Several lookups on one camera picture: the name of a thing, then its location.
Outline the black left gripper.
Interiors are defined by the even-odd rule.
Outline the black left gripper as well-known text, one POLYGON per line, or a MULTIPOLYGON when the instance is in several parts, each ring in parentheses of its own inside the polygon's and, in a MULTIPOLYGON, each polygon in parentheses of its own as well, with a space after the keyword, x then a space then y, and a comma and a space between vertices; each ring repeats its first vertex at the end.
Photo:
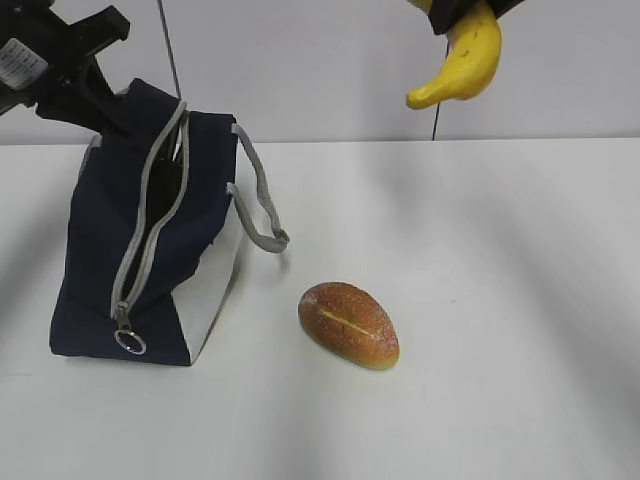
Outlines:
POLYGON ((124 97, 109 86, 96 55, 129 36, 115 7, 68 24, 51 1, 1 3, 1 112, 35 107, 44 119, 128 135, 124 97))

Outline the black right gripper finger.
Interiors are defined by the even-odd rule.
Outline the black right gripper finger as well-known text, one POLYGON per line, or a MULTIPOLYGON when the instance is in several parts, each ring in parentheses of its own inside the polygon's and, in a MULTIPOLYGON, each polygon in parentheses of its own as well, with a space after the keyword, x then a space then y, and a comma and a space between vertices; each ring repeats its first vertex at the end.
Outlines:
MULTIPOLYGON (((486 1, 496 19, 522 2, 523 0, 486 1)), ((477 3, 478 0, 434 0, 429 12, 429 21, 434 34, 447 33, 477 3)))

